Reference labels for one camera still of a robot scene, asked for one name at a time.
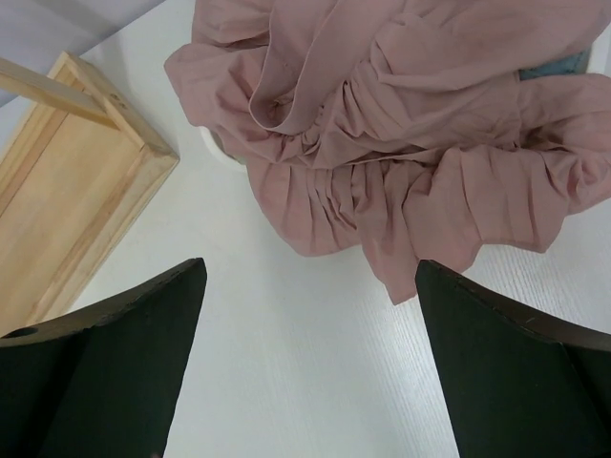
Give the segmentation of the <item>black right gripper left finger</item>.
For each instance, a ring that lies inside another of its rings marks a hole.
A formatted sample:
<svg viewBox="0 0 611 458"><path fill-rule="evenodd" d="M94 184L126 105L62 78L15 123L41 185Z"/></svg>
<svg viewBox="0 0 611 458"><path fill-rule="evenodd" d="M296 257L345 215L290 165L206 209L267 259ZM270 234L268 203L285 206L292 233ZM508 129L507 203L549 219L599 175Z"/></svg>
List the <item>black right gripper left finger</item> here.
<svg viewBox="0 0 611 458"><path fill-rule="evenodd" d="M206 288L202 259L1 339L5 457L163 455Z"/></svg>

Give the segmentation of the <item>blue denim garment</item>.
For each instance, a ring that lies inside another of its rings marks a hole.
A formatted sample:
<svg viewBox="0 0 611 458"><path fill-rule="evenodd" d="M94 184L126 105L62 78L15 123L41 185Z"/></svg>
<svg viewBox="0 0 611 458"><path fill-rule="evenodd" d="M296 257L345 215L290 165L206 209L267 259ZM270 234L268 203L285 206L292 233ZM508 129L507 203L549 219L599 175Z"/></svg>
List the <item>blue denim garment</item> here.
<svg viewBox="0 0 611 458"><path fill-rule="evenodd" d="M537 67L523 69L518 72L520 81L555 75L574 75L586 73L591 49L571 54L559 60L550 61Z"/></svg>

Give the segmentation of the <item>white laundry basket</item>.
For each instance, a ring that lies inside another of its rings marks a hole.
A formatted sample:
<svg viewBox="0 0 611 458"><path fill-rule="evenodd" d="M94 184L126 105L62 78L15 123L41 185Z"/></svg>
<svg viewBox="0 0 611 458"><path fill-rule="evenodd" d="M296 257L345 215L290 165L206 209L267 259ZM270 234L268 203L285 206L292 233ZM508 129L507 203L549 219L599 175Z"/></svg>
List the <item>white laundry basket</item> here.
<svg viewBox="0 0 611 458"><path fill-rule="evenodd" d="M199 132L208 152L223 166L240 173L246 173L246 166L234 156L229 155L220 137L205 127L199 127Z"/></svg>

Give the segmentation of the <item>pink pleated skirt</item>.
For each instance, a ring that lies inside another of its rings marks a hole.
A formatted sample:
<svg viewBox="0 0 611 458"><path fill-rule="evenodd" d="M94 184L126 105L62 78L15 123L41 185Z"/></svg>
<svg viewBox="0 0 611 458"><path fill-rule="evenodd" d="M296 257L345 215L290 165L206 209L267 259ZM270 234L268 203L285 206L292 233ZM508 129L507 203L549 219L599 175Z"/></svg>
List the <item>pink pleated skirt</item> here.
<svg viewBox="0 0 611 458"><path fill-rule="evenodd" d="M610 196L606 1L199 1L165 71L297 253L360 246L393 302L421 260L542 252Z"/></svg>

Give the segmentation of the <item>wooden clothes rack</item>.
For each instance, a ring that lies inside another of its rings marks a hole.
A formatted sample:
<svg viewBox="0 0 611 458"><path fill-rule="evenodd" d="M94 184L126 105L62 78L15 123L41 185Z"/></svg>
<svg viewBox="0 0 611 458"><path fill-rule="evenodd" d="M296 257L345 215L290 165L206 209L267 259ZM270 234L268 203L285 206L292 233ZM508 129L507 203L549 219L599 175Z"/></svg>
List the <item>wooden clothes rack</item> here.
<svg viewBox="0 0 611 458"><path fill-rule="evenodd" d="M1 160L1 331L66 313L179 163L93 64L48 74L9 60L1 86L31 105Z"/></svg>

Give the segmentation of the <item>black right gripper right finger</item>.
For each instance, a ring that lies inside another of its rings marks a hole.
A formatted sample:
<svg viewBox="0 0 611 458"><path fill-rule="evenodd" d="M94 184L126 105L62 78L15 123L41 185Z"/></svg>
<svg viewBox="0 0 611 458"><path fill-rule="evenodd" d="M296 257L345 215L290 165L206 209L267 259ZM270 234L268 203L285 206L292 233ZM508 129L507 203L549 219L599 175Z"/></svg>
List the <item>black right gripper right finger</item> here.
<svg viewBox="0 0 611 458"><path fill-rule="evenodd" d="M609 334L432 260L415 284L460 456L609 456Z"/></svg>

